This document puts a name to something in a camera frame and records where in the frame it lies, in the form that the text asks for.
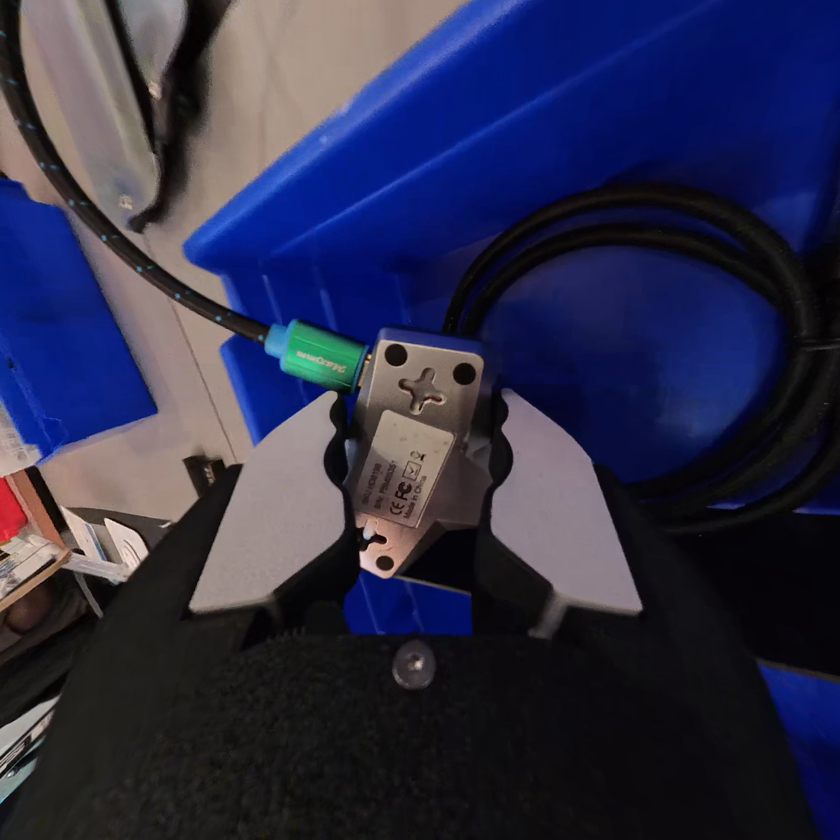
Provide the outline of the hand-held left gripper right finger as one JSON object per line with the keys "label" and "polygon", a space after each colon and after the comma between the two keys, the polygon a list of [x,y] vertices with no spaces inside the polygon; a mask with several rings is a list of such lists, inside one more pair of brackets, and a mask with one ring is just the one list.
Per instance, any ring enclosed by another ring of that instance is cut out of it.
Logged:
{"label": "hand-held left gripper right finger", "polygon": [[588,454],[511,389],[495,396],[491,421],[474,634],[553,637],[575,608],[638,616],[642,600]]}

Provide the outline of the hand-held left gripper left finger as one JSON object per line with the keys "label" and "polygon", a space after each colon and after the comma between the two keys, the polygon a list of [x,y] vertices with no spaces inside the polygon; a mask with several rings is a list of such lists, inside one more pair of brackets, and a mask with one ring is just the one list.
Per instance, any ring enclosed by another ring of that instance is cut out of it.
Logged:
{"label": "hand-held left gripper left finger", "polygon": [[360,573],[344,486],[348,417],[327,392],[272,430],[242,466],[189,608],[267,607],[284,629],[317,604],[343,607]]}

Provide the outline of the braided black cable green plugs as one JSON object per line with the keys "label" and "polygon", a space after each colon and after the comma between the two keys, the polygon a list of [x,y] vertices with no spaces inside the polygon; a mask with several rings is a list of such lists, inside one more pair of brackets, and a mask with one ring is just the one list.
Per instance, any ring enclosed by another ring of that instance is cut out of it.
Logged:
{"label": "braided black cable green plugs", "polygon": [[61,158],[39,114],[25,66],[21,3],[1,3],[3,95],[38,167],[69,210],[126,266],[174,303],[229,333],[260,344],[288,375],[327,390],[355,393],[369,361],[366,344],[299,319],[268,326],[230,311],[174,277],[133,242],[132,231],[106,217]]}

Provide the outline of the silver metal HDMI switch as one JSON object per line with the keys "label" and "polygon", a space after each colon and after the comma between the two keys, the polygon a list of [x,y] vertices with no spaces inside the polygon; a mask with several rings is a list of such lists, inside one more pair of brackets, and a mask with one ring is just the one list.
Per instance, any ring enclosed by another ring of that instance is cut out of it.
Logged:
{"label": "silver metal HDMI switch", "polygon": [[363,571],[391,579],[446,532],[477,526],[490,484],[484,356],[474,339],[378,334],[348,442]]}

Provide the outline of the blue plastic bin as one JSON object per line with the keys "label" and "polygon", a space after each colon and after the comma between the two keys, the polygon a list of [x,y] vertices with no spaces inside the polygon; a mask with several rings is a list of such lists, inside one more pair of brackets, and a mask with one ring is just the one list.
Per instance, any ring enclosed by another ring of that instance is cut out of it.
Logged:
{"label": "blue plastic bin", "polygon": [[[799,508],[838,472],[838,2],[471,2],[186,240],[234,309],[368,346],[480,341],[668,532]],[[327,390],[257,362],[259,444]],[[196,504],[198,582],[241,467]],[[162,838],[819,838],[761,667],[628,673],[474,634],[465,583],[363,571],[284,629],[183,618],[212,669],[106,827]]]}
{"label": "blue plastic bin", "polygon": [[57,206],[1,183],[2,476],[157,413]]}

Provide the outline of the black divider of blue bin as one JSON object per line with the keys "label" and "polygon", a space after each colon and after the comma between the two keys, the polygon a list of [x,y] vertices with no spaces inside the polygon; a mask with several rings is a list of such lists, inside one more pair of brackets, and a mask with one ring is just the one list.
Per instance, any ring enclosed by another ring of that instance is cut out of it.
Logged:
{"label": "black divider of blue bin", "polygon": [[[786,513],[731,532],[676,535],[622,496],[607,499],[643,604],[636,616],[569,610],[552,638],[622,671],[734,681],[747,655],[838,681],[838,517]],[[420,577],[466,582],[445,538]]]}

